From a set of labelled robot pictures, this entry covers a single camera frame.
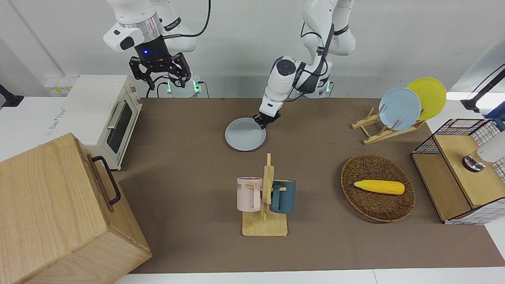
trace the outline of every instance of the woven basket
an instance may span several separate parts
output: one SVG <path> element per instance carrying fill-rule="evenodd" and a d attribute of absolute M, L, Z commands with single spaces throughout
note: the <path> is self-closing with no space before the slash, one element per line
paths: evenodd
<path fill-rule="evenodd" d="M 405 185 L 401 195 L 380 194 L 354 186 L 355 181 L 378 179 L 399 181 Z M 376 221 L 394 222 L 407 217 L 416 203 L 414 187 L 407 175 L 388 159 L 376 155 L 359 155 L 349 159 L 340 177 L 342 190 L 350 204 Z"/>

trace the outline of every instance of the mug handle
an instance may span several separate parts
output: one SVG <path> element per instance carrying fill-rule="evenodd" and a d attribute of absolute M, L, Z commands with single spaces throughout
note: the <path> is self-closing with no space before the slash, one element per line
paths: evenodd
<path fill-rule="evenodd" d="M 254 210 L 257 210 L 257 209 L 260 209 L 260 206 L 261 206 L 261 204 L 258 202 L 258 200 L 261 198 L 260 197 L 261 188 L 257 184 L 253 184 L 253 186 L 254 186 L 254 200 L 252 203 L 252 208 Z"/>
<path fill-rule="evenodd" d="M 280 193 L 281 186 L 278 184 L 274 185 L 274 196 L 272 197 L 272 209 L 274 211 L 279 211 Z"/>

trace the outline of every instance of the yellow plate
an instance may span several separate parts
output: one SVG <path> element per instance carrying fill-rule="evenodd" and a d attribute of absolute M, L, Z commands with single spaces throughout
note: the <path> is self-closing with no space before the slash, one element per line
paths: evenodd
<path fill-rule="evenodd" d="M 440 113 L 445 106 L 445 87 L 437 79 L 419 78 L 407 86 L 421 102 L 422 113 L 418 120 L 427 120 Z"/>

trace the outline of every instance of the wooden stand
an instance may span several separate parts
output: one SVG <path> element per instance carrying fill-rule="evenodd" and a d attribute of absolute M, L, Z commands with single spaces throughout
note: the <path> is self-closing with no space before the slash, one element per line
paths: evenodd
<path fill-rule="evenodd" d="M 419 127 L 421 127 L 421 125 L 423 125 L 425 122 L 424 120 L 418 120 L 416 123 L 414 123 L 414 125 L 412 125 L 411 127 L 407 128 L 407 129 L 393 130 L 400 123 L 400 120 L 398 119 L 391 128 L 387 127 L 387 125 L 384 125 L 384 127 L 381 129 L 381 131 L 378 134 L 370 135 L 368 133 L 368 131 L 365 129 L 365 126 L 372 125 L 372 124 L 375 124 L 375 123 L 378 123 L 381 121 L 379 115 L 382 112 L 382 110 L 384 109 L 384 106 L 385 105 L 382 105 L 379 112 L 377 112 L 377 114 L 374 114 L 374 115 L 372 115 L 374 108 L 370 109 L 370 112 L 368 112 L 368 115 L 364 119 L 356 120 L 355 123 L 351 124 L 352 129 L 361 128 L 361 130 L 367 136 L 367 138 L 363 140 L 363 144 L 365 144 L 365 145 L 372 144 L 375 142 L 379 142 L 379 141 L 393 138 L 393 137 L 396 137 L 396 136 L 399 136 L 399 135 L 402 135 L 405 133 L 412 132 L 414 130 L 419 129 Z"/>
<path fill-rule="evenodd" d="M 244 236 L 287 236 L 286 214 L 270 211 L 271 192 L 274 181 L 274 166 L 271 165 L 271 154 L 267 153 L 267 165 L 264 169 L 262 190 L 262 207 L 257 212 L 242 212 L 242 235 Z"/>

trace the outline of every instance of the white plate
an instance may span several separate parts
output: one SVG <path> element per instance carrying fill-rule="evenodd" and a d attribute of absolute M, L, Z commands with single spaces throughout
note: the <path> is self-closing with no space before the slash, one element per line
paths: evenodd
<path fill-rule="evenodd" d="M 267 131 L 251 117 L 242 117 L 233 120 L 224 132 L 226 142 L 239 151 L 251 151 L 263 144 Z"/>
<path fill-rule="evenodd" d="M 396 88 L 387 92 L 379 103 L 379 109 L 386 104 L 379 114 L 384 125 L 391 128 L 399 119 L 394 130 L 405 130 L 416 123 L 421 113 L 421 102 L 417 95 L 407 88 Z"/>

